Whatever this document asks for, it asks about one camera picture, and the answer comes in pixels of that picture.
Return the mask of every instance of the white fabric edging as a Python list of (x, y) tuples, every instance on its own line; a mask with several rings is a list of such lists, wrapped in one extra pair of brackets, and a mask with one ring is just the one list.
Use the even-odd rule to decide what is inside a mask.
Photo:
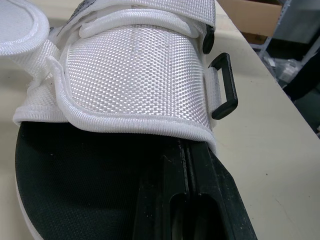
[(93, 22), (84, 23), (79, 30), (79, 35), (81, 38), (89, 38), (109, 29), (139, 24), (163, 27), (196, 39), (199, 37), (199, 32), (187, 21), (185, 17), (162, 10), (126, 9), (112, 12)]
[(28, 105), (20, 106), (15, 110), (13, 122), (18, 126), (23, 121), (44, 123), (67, 123), (68, 120), (57, 106)]
[[(19, 17), (22, 13), (31, 16), (30, 19)], [(6, 24), (6, 14), (16, 16), (16, 21)], [(8, 41), (6, 37), (0, 36), (0, 56), (12, 56), (17, 54), (29, 53), (39, 48), (48, 38), (49, 22), (46, 15), (35, 5), (26, 0), (1, 0), (0, 1), (0, 30), (1, 35), (5, 36), (3, 31), (7, 28), (11, 31)], [(21, 34), (19, 29), (28, 29), (26, 35)]]

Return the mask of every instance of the white fabric strap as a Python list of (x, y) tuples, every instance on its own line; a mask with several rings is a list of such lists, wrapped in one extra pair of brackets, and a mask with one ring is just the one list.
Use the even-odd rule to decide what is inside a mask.
[(89, 38), (109, 29), (136, 24), (163, 27), (193, 39), (199, 37), (198, 30), (188, 18), (156, 9), (125, 9), (112, 12), (95, 21), (84, 23), (79, 35), (81, 38)]
[(214, 67), (205, 70), (205, 88), (208, 113), (211, 116), (212, 112), (222, 104), (218, 71)]
[(35, 83), (39, 83), (49, 74), (50, 70), (46, 62), (49, 56), (58, 59), (60, 51), (51, 41), (46, 40), (35, 52), (11, 56), (10, 59), (29, 73)]
[(84, 16), (96, 11), (114, 6), (141, 6), (141, 8), (157, 9), (181, 15), (199, 21), (205, 29), (205, 24), (215, 28), (215, 1), (214, 0), (84, 0), (74, 11), (68, 22), (60, 29), (56, 36), (60, 37)]

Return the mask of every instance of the padded flap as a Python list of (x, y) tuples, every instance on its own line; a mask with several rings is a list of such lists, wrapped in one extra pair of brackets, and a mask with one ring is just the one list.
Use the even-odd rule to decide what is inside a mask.
[(0, 33), (0, 57), (29, 53), (48, 38), (49, 22), (26, 0), (1, 0)]

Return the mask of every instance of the metal shelf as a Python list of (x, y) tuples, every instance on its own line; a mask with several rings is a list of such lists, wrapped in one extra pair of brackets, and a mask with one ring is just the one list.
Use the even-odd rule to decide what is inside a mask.
[[(291, 1), (292, 0), (278, 0), (279, 2), (281, 2), (283, 4), (283, 7), (282, 7), (282, 10), (281, 10), (281, 13), (280, 13), (280, 16), (279, 16), (279, 19), (278, 19), (278, 22), (276, 24), (276, 27), (275, 27), (275, 30), (274, 30), (274, 33), (276, 32), (278, 26), (280, 25), (281, 21), (282, 21), (282, 18), (284, 17), (284, 15), (286, 14), (286, 11), (288, 10), (288, 8), (290, 7), (290, 4), (291, 4)], [(253, 49), (257, 49), (259, 50), (259, 53), (258, 53), (258, 56), (259, 58), (262, 58), (271, 42), (271, 39), (273, 37), (272, 36), (269, 36), (266, 38), (264, 44), (261, 44), (261, 45), (258, 45), (258, 44), (250, 44), (250, 46), (253, 48)]]

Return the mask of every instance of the black plastic buckle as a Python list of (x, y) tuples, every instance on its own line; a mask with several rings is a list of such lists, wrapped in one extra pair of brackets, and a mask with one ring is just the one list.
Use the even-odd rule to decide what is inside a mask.
[(224, 90), (226, 95), (226, 102), (214, 110), (211, 117), (215, 120), (223, 119), (232, 113), (238, 106), (238, 96), (232, 73), (230, 55), (228, 53), (221, 53), (210, 64), (209, 68), (215, 68), (217, 71), (222, 69), (222, 77)]
[(202, 44), (202, 51), (204, 54), (209, 54), (215, 43), (215, 30), (212, 26), (206, 25), (206, 35)]

